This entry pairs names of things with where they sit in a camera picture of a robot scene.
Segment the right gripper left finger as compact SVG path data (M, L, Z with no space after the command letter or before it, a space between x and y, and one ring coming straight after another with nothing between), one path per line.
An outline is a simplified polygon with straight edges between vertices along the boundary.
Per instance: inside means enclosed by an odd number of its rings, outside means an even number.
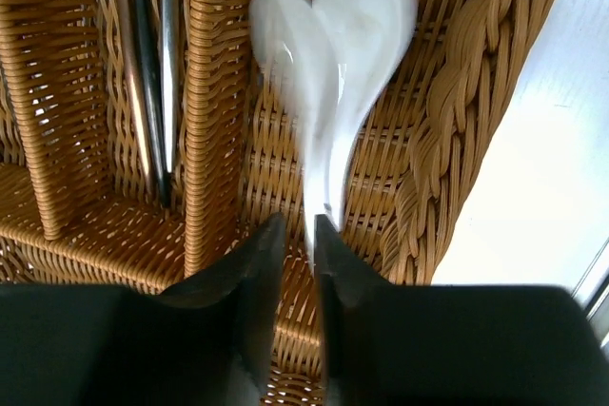
M270 371L285 219L163 293L1 289L5 405L256 405Z

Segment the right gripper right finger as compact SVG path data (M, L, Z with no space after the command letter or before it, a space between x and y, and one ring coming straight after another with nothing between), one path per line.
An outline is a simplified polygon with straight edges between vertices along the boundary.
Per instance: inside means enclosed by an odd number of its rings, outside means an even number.
M316 219L328 405L600 405L604 355L553 286L405 286Z

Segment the white ceramic spoon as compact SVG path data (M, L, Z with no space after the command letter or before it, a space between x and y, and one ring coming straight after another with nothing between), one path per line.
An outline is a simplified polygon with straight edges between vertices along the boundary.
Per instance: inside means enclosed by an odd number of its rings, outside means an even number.
M251 0L255 60L295 123L302 163L307 262L315 268L315 218L330 214L330 150L339 102L339 67L311 0Z
M347 174L358 132L414 36L418 0L312 0L339 65L328 191L337 230L345 224Z

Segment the copper table knife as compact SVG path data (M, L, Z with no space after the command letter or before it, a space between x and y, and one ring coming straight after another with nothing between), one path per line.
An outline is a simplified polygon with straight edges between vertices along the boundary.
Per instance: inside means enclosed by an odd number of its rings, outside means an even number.
M149 144L146 103L143 80L137 60L137 47L130 0L115 0L118 10L118 26L124 59L125 81L132 111L132 123L140 156L140 163L147 193L154 194L155 181Z

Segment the silver table knife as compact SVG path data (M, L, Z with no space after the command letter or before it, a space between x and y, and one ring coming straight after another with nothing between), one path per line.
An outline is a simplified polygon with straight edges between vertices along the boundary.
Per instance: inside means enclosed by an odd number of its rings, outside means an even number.
M179 1L161 0L161 76L167 172L175 167L179 105Z

